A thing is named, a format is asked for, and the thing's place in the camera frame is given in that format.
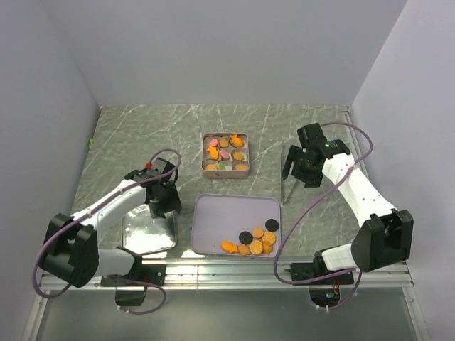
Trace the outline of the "metal tongs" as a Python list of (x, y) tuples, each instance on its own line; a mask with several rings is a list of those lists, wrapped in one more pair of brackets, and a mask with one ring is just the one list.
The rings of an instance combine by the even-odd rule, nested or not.
[(291, 174), (299, 147), (293, 144), (282, 144), (281, 154), (281, 204), (287, 205), (294, 194), (299, 181)]

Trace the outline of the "orange pineapple cookie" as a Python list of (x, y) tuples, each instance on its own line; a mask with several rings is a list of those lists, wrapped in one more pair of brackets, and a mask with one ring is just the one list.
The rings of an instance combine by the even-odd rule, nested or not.
[(238, 134), (232, 134), (230, 136), (230, 143), (235, 147), (235, 148), (242, 148), (245, 145), (244, 140), (242, 137)]

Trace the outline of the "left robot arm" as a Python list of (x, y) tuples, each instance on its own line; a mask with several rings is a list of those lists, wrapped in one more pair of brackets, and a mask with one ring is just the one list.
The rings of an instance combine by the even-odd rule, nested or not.
[(57, 214), (49, 222), (35, 269), (42, 269), (81, 288), (96, 276), (114, 277), (128, 286), (144, 282), (142, 257), (124, 247), (101, 250), (108, 229), (138, 206), (147, 204), (155, 217), (180, 212), (178, 170), (157, 167), (133, 170), (120, 184), (88, 208), (71, 216)]

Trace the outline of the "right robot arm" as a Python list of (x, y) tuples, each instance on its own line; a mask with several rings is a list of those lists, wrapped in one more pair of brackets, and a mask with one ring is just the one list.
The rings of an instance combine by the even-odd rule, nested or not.
[(317, 188), (324, 178), (329, 179), (359, 226), (353, 241), (315, 253), (312, 270), (302, 284), (330, 283), (353, 269), (371, 272), (408, 260), (413, 216), (408, 210), (398, 210), (375, 189), (342, 141), (290, 146), (282, 179), (290, 175), (308, 188)]

